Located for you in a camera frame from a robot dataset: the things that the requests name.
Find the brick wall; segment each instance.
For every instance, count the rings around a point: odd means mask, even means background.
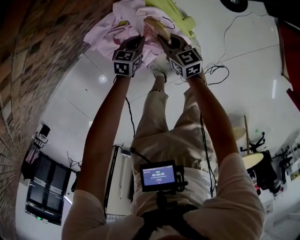
[[[63,73],[88,49],[84,35],[113,0],[0,3],[0,236],[15,239],[24,154]]]

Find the wooden pole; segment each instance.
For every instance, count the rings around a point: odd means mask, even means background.
[[[245,115],[244,115],[244,120],[245,120],[245,129],[246,129],[246,138],[247,138],[247,155],[249,155],[250,154],[249,132],[248,132],[248,125],[247,125],[247,120]]]

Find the yellow-green cloth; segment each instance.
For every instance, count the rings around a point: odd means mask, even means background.
[[[196,26],[195,20],[190,16],[184,18],[172,0],[145,0],[145,4],[147,7],[157,7],[164,11],[187,37],[195,36],[195,33],[191,31]]]
[[[128,23],[127,20],[123,20],[123,21],[119,22],[119,24],[118,24],[117,27],[119,27],[119,26],[124,26],[124,25],[126,25],[127,23]]]

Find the monitor screen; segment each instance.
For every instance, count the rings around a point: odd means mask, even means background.
[[[175,182],[173,166],[143,169],[145,186]]]

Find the black strap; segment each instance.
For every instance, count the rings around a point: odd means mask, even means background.
[[[133,240],[149,239],[152,232],[157,230],[157,228],[168,225],[177,230],[185,238],[207,240],[207,238],[203,237],[183,219],[183,214],[196,209],[198,208],[193,205],[179,205],[171,209],[156,209],[145,212],[141,215],[144,218],[144,225],[137,232]]]

